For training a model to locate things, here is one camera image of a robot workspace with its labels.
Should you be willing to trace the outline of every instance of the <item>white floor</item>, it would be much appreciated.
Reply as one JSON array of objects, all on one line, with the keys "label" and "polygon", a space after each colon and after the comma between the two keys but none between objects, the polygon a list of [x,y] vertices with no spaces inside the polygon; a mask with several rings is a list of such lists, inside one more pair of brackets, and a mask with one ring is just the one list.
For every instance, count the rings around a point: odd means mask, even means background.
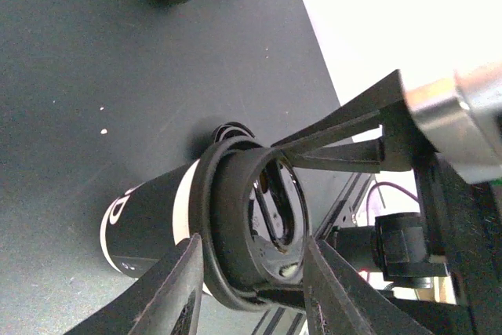
[{"label": "white floor", "polygon": [[[502,57],[502,0],[304,3],[342,104],[395,68],[402,69],[405,80],[425,84],[453,67]],[[411,172],[383,173],[379,180],[416,192]],[[418,210],[392,189],[383,193],[392,212]]]}]

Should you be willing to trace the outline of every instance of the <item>gray table surface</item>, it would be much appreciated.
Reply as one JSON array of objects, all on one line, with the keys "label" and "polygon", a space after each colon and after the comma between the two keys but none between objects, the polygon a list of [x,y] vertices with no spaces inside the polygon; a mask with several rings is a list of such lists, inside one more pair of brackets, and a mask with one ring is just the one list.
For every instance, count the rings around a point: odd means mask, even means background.
[{"label": "gray table surface", "polygon": [[[104,210],[214,126],[272,143],[338,107],[302,0],[1,0],[0,45],[0,333],[62,333],[126,289]],[[318,224],[347,174],[300,177]],[[205,298],[199,333],[259,317]]]}]

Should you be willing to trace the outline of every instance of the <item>black table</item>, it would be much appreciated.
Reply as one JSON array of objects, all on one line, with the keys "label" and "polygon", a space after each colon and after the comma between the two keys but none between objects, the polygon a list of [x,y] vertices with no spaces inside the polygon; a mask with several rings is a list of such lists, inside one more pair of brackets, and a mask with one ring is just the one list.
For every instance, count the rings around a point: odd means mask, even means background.
[{"label": "black table", "polygon": [[[338,106],[302,0],[1,0],[0,21],[0,333],[62,333],[129,286],[104,210],[213,127],[269,144]],[[314,225],[347,177],[300,172]],[[259,317],[205,298],[199,333]]]}]

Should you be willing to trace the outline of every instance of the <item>purple cable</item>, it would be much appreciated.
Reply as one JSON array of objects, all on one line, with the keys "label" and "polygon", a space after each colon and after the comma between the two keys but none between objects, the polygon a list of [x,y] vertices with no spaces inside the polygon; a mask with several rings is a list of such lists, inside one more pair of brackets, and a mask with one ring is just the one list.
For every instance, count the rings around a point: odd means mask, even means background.
[{"label": "purple cable", "polygon": [[371,199],[371,194],[379,187],[381,186],[388,186],[390,188],[395,188],[396,190],[400,190],[403,194],[408,195],[411,199],[413,199],[415,202],[418,202],[418,198],[416,195],[412,194],[408,190],[406,190],[404,187],[399,186],[398,184],[393,184],[392,182],[378,182],[374,184],[368,191],[368,197],[366,198],[366,224],[369,225],[369,200]]}]

